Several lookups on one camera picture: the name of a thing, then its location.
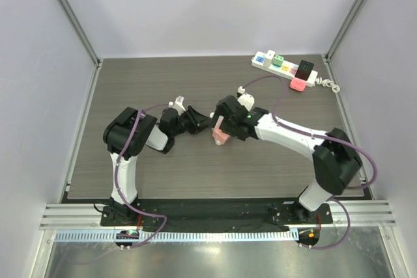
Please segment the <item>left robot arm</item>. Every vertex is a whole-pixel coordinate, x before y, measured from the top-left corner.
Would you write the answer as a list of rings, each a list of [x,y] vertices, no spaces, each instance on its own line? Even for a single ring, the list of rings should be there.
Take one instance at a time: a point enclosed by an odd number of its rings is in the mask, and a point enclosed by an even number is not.
[[[102,211],[102,225],[132,225],[138,217],[136,164],[145,146],[167,154],[175,137],[198,134],[210,126],[211,118],[196,111],[168,107],[156,118],[127,107],[105,129],[103,141],[113,167],[113,189]]]

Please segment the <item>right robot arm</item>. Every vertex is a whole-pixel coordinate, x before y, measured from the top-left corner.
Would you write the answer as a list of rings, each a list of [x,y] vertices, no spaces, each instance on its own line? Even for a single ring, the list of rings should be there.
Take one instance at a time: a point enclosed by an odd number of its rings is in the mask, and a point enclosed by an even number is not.
[[[309,223],[331,197],[341,195],[362,167],[362,160],[346,133],[310,130],[280,120],[260,107],[244,105],[245,95],[226,96],[210,114],[211,127],[241,141],[251,137],[284,146],[309,159],[315,177],[291,206],[291,217]]]

